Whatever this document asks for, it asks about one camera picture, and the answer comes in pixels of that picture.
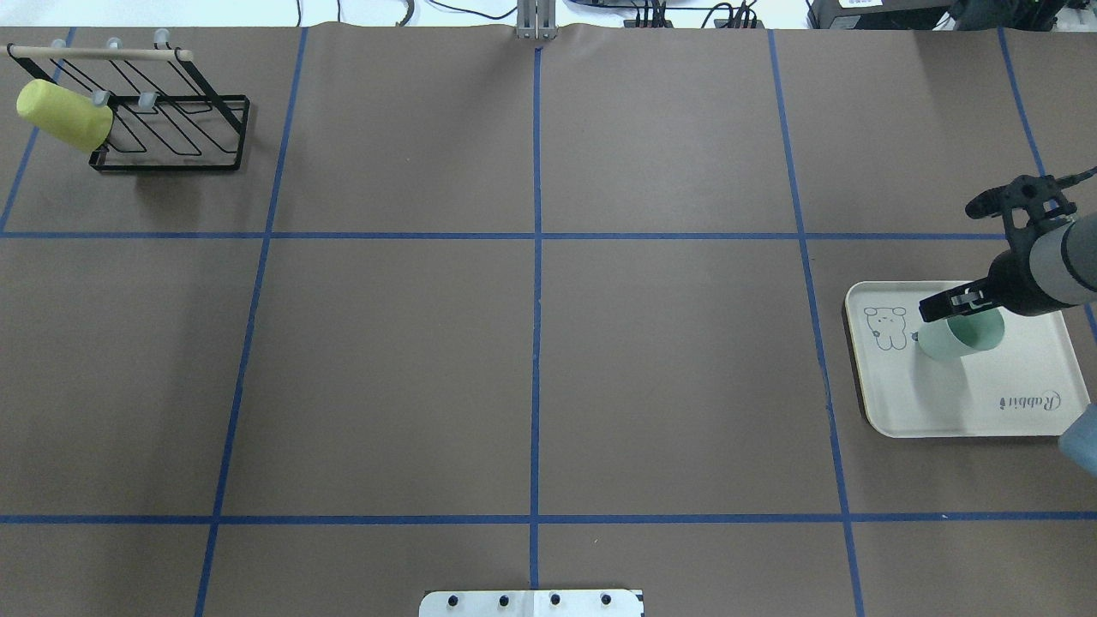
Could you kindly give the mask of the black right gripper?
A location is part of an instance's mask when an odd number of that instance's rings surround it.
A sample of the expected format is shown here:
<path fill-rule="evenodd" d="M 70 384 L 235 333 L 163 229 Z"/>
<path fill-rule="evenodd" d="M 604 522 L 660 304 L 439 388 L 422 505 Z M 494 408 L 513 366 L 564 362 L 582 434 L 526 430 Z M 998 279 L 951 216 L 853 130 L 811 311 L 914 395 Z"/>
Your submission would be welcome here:
<path fill-rule="evenodd" d="M 1058 301 L 1034 284 L 1031 273 L 1014 250 L 1007 249 L 992 259 L 982 281 L 940 291 L 921 298 L 918 312 L 924 323 L 971 316 L 999 306 L 1020 316 L 1039 316 L 1058 311 Z"/>

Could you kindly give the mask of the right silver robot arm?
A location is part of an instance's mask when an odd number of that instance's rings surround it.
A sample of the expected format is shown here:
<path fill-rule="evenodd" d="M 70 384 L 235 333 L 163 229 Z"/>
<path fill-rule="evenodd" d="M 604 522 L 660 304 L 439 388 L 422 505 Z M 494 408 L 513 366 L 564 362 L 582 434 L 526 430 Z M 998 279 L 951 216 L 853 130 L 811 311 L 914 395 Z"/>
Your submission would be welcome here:
<path fill-rule="evenodd" d="M 934 437 L 1055 437 L 1094 473 L 1094 403 L 1062 313 L 1094 301 L 1094 216 L 1017 245 L 928 298 L 915 393 Z"/>

